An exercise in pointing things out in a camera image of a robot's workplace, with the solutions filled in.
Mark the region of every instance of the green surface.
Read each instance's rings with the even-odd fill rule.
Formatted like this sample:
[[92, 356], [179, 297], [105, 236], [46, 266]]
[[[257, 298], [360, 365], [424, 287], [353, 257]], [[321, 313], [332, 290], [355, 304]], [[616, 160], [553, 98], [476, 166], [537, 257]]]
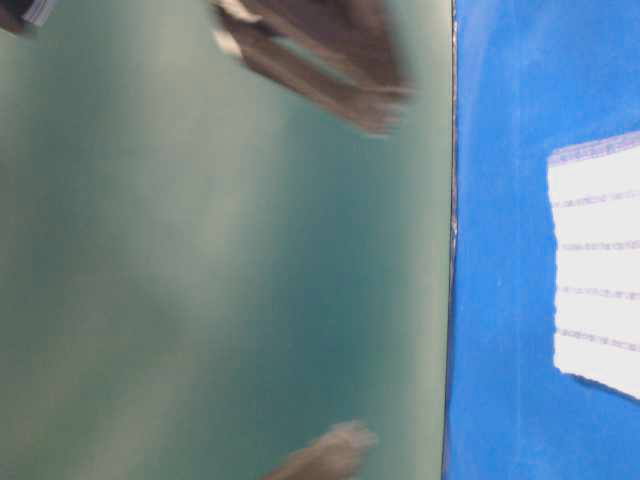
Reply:
[[61, 1], [0, 35], [0, 477], [255, 479], [337, 421], [440, 474], [450, 6], [364, 138], [211, 41], [204, 2]]

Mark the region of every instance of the blue fabric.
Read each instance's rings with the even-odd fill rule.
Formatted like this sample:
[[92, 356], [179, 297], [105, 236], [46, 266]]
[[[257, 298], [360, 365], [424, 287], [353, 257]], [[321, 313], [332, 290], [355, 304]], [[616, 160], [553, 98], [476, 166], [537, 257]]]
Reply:
[[458, 2], [445, 477], [636, 478], [640, 405], [553, 367], [546, 160], [640, 129], [640, 3]]

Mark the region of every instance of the blurry object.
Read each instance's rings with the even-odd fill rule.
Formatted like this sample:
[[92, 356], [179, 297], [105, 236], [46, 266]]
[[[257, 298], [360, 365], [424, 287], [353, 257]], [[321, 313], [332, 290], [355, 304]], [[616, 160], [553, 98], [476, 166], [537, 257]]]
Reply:
[[310, 446], [262, 480], [347, 480], [353, 478], [376, 437], [359, 422], [334, 425]]
[[[411, 91], [381, 0], [209, 0], [223, 51], [371, 134]], [[285, 45], [325, 64], [306, 62]]]
[[0, 28], [20, 34], [29, 25], [41, 27], [55, 4], [56, 0], [0, 0]]

